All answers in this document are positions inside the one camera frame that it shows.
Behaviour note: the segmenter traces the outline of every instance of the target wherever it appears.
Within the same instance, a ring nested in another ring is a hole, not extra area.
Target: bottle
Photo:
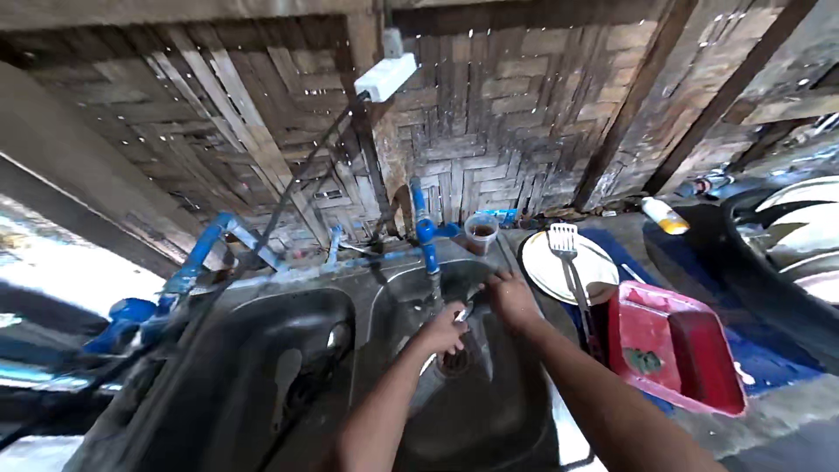
[[[667,234],[684,234],[690,225],[670,205],[652,197],[641,199],[641,211],[659,224]]]

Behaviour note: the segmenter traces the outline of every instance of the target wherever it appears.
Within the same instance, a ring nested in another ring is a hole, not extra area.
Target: sink drain
[[[443,375],[454,377],[462,375],[469,369],[472,363],[472,357],[466,349],[457,351],[457,354],[446,354],[443,360],[438,360],[437,365],[440,367],[440,372]]]

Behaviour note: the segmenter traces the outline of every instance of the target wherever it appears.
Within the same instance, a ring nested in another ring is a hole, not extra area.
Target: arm
[[[640,392],[542,318],[520,274],[490,275],[487,285],[495,313],[539,352],[571,415],[609,470],[725,472]]]
[[[454,321],[456,312],[463,308],[460,302],[449,303],[424,324],[352,412],[338,438],[340,470],[377,472],[393,468],[423,364],[434,353],[454,354],[455,349],[463,349],[460,336],[467,327]]]

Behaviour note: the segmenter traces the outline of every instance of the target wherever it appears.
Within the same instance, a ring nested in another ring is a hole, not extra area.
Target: hand
[[[533,292],[518,272],[498,271],[487,277],[492,310],[513,331],[521,332],[533,321],[541,321]]]
[[[466,323],[455,322],[456,314],[466,308],[461,302],[452,302],[443,307],[443,311],[422,325],[414,336],[414,343],[425,354],[442,354],[447,351],[454,354],[455,349],[463,349],[461,334],[469,330]]]

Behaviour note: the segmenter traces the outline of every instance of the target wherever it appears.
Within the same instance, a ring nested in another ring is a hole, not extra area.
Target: white electrical box
[[[371,102],[384,102],[417,70],[414,54],[405,53],[398,59],[382,59],[355,82],[356,94],[370,93]]]

